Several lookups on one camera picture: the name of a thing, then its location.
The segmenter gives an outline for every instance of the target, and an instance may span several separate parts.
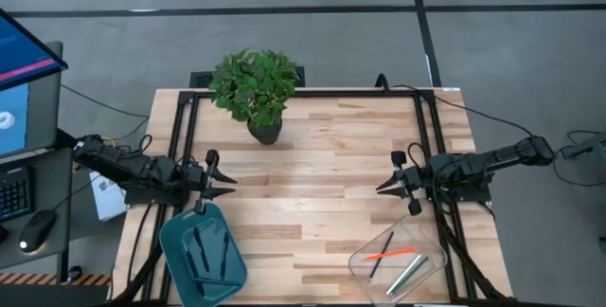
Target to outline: keyboard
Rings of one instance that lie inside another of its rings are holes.
[[[17,218],[34,210],[28,167],[0,172],[0,222]]]

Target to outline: white paper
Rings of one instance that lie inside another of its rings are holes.
[[[91,186],[95,195],[98,219],[105,222],[127,210],[124,204],[126,192],[116,183],[99,175],[98,172],[90,172]]]

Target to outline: teal tray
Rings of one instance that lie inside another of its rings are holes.
[[[200,232],[200,238],[206,254],[208,271],[198,245],[194,239],[194,228]],[[225,253],[225,276],[223,281],[233,285],[202,282],[205,295],[202,296],[194,280],[193,270],[187,259],[187,252],[196,267],[198,277],[209,280],[222,280],[221,267],[223,257],[223,237],[227,234]],[[198,215],[193,210],[184,211],[160,230],[160,244],[167,258],[170,274],[185,307],[212,307],[231,298],[239,292],[246,282],[247,271],[242,255],[234,242],[231,231],[219,208],[206,204],[205,214]]]

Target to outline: black pen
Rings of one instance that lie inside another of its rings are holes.
[[[205,271],[208,272],[208,260],[206,259],[205,249],[202,247],[202,238],[200,238],[200,231],[197,227],[193,228],[193,238],[196,240],[200,256],[202,257],[202,263],[205,265]]]
[[[384,254],[385,251],[387,250],[387,247],[389,246],[389,243],[391,242],[391,238],[392,237],[394,237],[394,232],[393,231],[391,231],[391,233],[389,234],[389,237],[387,238],[387,242],[385,242],[385,245],[383,246],[383,251],[381,252],[382,254]],[[372,281],[372,278],[375,276],[375,273],[377,272],[377,268],[379,268],[379,263],[381,263],[382,259],[383,258],[379,258],[375,262],[375,266],[372,267],[372,271],[370,272],[370,276],[368,277],[368,282]]]
[[[196,269],[196,263],[194,263],[193,258],[191,257],[191,253],[188,251],[187,252],[187,261],[189,262],[189,267],[191,268],[191,272],[193,273],[193,278],[196,282],[196,288],[198,289],[198,293],[200,293],[201,296],[205,296],[205,288],[203,287],[202,283],[196,279],[198,279],[198,270]]]
[[[221,258],[221,280],[225,280],[225,257],[227,256],[227,244],[229,243],[229,236],[227,232],[223,234],[223,257]]]
[[[204,282],[204,283],[214,283],[214,284],[222,284],[222,285],[240,285],[238,282],[235,282],[235,281],[213,280],[213,279],[205,279],[205,278],[196,278],[194,280],[197,280],[199,282]]]

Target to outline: silver pen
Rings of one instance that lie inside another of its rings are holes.
[[[404,269],[398,279],[387,289],[386,294],[393,295],[429,260],[427,256],[418,254],[409,266]]]

